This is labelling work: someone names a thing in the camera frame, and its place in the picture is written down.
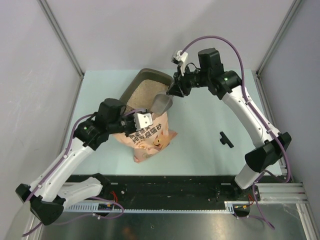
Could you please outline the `silver metal scoop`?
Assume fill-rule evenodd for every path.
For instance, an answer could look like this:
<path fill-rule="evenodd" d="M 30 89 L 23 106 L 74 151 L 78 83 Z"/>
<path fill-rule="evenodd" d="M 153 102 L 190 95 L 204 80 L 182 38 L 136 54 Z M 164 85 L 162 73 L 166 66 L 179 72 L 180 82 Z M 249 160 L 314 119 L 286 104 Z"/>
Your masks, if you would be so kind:
<path fill-rule="evenodd" d="M 173 97 L 173 95 L 168 95 L 166 92 L 158 93 L 153 99 L 150 111 L 161 116 L 173 105 Z"/>

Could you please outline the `pink cat litter bag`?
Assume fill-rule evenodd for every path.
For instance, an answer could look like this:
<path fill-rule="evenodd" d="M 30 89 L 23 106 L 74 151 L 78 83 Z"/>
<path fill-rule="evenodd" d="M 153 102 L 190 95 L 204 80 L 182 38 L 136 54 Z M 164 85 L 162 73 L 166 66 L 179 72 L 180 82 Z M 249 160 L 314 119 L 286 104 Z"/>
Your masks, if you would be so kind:
<path fill-rule="evenodd" d="M 133 148 L 133 160 L 136 163 L 143 162 L 148 158 L 164 150 L 177 136 L 177 133 L 169 129 L 168 114 L 152 116 L 153 124 L 137 132 L 126 136 L 124 133 L 116 133 L 115 139 Z"/>

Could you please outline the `black bag sealing clip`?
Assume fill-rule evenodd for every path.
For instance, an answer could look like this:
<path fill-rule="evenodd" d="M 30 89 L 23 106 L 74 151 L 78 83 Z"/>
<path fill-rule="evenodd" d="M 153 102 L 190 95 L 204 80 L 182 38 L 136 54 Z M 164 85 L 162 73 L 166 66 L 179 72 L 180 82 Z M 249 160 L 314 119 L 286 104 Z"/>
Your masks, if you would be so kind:
<path fill-rule="evenodd" d="M 220 139 L 219 139 L 220 143 L 222 145 L 228 145 L 228 147 L 232 149 L 234 145 L 230 141 L 230 139 L 226 136 L 226 134 L 223 131 L 221 131 L 219 134 L 220 134 Z"/>

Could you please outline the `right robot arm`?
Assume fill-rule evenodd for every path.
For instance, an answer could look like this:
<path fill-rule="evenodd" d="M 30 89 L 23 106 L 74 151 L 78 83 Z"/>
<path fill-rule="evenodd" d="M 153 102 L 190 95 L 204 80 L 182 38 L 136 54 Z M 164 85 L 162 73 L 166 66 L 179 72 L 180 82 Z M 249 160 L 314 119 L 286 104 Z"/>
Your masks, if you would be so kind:
<path fill-rule="evenodd" d="M 172 56 L 171 61 L 177 65 L 177 71 L 167 94 L 183 98 L 193 88 L 208 88 L 237 116 L 255 147 L 245 155 L 245 165 L 234 178 L 236 185 L 230 188 L 231 196 L 242 201 L 259 176 L 284 157 L 292 138 L 287 132 L 281 133 L 257 109 L 240 76 L 233 70 L 224 70 L 218 50 L 208 48 L 199 51 L 199 67 L 194 71 L 189 69 L 187 60 L 188 53 L 181 50 Z"/>

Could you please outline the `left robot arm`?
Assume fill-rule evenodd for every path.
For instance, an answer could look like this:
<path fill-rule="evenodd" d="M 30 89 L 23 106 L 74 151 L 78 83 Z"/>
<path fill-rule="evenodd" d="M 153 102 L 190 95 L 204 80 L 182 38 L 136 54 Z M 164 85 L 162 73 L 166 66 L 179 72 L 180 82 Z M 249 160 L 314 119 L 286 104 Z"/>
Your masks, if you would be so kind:
<path fill-rule="evenodd" d="M 130 134 L 141 130 L 152 120 L 146 111 L 126 112 L 126 105 L 118 99 L 107 98 L 98 111 L 80 117 L 73 125 L 66 148 L 38 178 L 29 184 L 21 183 L 15 193 L 30 212 L 48 226 L 68 207 L 88 198 L 105 200 L 110 196 L 109 181 L 100 173 L 63 188 L 75 169 L 113 134 Z"/>

